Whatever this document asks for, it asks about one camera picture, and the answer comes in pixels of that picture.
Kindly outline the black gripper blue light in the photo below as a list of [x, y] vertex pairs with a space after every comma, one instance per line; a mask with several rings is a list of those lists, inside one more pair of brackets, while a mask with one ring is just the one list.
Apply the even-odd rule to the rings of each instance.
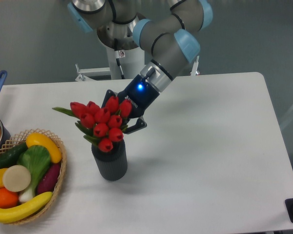
[[115, 93], [107, 90], [103, 103], [103, 107], [118, 108], [123, 100], [128, 99], [132, 104], [132, 110], [128, 116], [129, 119], [137, 118], [136, 123], [127, 127], [123, 133], [131, 134], [147, 127], [147, 123], [143, 118], [145, 110], [159, 96], [159, 92], [148, 83], [142, 83], [142, 77], [137, 75], [129, 85], [121, 92]]

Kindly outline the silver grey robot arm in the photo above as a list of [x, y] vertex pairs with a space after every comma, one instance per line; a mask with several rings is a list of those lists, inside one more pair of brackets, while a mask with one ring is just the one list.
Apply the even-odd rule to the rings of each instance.
[[134, 0], [72, 0], [67, 6], [83, 31], [96, 31], [106, 48], [111, 78], [130, 80], [123, 91], [105, 95], [131, 102], [129, 119], [136, 124], [126, 134], [146, 127], [145, 110], [197, 59], [200, 45], [193, 33], [213, 19], [205, 0], [170, 0], [168, 5], [170, 15], [158, 23], [138, 13]]

